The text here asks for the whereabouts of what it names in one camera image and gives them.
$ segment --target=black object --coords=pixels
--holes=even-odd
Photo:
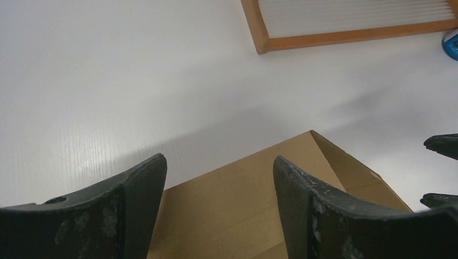
[[[458,160],[458,134],[436,135],[427,139],[424,146],[441,155]],[[429,208],[458,204],[457,195],[428,193],[420,200]]]
[[[355,198],[282,157],[273,167],[289,259],[458,258],[458,208],[405,212]]]
[[[145,259],[166,173],[157,154],[42,205],[0,208],[0,258]]]

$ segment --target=glossy white surface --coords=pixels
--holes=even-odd
[[[238,0],[0,1],[0,206],[162,152],[167,187],[310,129],[413,208],[458,194],[458,63],[442,33],[256,54]]]

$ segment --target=cardboard box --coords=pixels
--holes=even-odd
[[[410,210],[379,175],[309,131],[164,191],[148,258],[287,258],[278,155],[358,198]]]

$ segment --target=blue and white container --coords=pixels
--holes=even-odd
[[[445,36],[442,47],[447,55],[458,61],[458,29]]]

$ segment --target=blue can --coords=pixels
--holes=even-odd
[[[458,29],[445,36],[442,47],[448,56],[458,61]]]

